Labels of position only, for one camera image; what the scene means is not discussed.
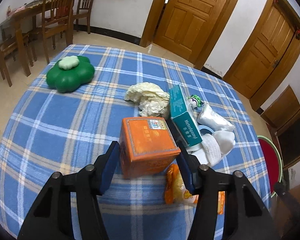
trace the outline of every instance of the open door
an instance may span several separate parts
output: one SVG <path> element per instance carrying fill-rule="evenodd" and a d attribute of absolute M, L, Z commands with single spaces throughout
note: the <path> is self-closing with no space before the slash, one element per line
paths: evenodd
<path fill-rule="evenodd" d="M 154 43 L 194 63 L 226 0 L 169 0 Z"/>

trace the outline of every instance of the barcode sticker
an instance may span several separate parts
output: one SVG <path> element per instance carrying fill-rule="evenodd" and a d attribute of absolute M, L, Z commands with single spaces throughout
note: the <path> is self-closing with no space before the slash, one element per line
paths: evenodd
<path fill-rule="evenodd" d="M 149 128 L 150 129 L 159 129 L 159 130 L 166 130 L 167 126 L 164 121 L 162 120 L 148 120 Z"/>

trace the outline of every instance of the tablecloth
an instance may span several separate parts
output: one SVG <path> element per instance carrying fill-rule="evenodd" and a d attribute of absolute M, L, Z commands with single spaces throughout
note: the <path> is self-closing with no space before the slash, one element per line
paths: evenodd
<path fill-rule="evenodd" d="M 45 74 L 61 57 L 83 55 L 95 67 L 91 83 L 73 93 L 50 90 Z M 37 194 L 54 171 L 79 171 L 118 140 L 122 118 L 138 116 L 138 105 L 124 101 L 130 85 L 152 82 L 168 91 L 179 84 L 197 94 L 235 125 L 236 145 L 213 168 L 241 170 L 269 208 L 269 180 L 257 135 L 234 89 L 182 64 L 139 52 L 91 45 L 70 45 L 33 81 L 21 97 L 0 143 L 0 223 L 17 236 Z M 126 180 L 118 163 L 109 190 L 98 198 L 110 240 L 186 239 L 195 208 L 165 205 L 164 172 Z M 75 194 L 71 198 L 74 234 L 81 239 Z M 215 239 L 223 230 L 218 215 Z"/>

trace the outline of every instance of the orange box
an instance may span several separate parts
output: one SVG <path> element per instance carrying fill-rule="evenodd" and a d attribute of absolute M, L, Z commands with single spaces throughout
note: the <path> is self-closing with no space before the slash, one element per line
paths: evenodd
<path fill-rule="evenodd" d="M 161 172 L 180 153 L 162 117 L 123 118 L 119 142 L 125 179 Z"/>

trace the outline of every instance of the baseboard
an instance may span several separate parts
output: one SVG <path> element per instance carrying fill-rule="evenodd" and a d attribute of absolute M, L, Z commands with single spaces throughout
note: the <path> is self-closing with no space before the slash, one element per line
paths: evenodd
<path fill-rule="evenodd" d="M 83 31 L 86 32 L 87 31 L 87 26 L 86 25 L 74 25 L 74 30 L 79 30 L 79 31 Z M 104 29 L 104 28 L 99 28 L 99 27 L 90 27 L 90 31 L 92 33 L 96 33 L 96 34 L 101 34 L 104 36 L 108 36 L 108 37 L 112 37 L 112 38 L 116 38 L 122 41 L 127 41 L 136 45 L 140 44 L 140 40 L 141 38 L 130 35 L 130 34 L 126 34 L 126 33 L 121 33 L 121 32 L 117 32 L 117 31 L 113 31 L 113 30 L 109 30 L 109 29 Z"/>
<path fill-rule="evenodd" d="M 258 114 L 262 114 L 263 112 L 264 112 L 264 110 L 261 108 L 261 107 L 259 107 L 257 110 L 256 110 L 256 112 L 258 113 Z"/>
<path fill-rule="evenodd" d="M 222 77 L 220 77 L 218 74 L 214 73 L 206 67 L 202 67 L 201 71 L 222 80 Z"/>

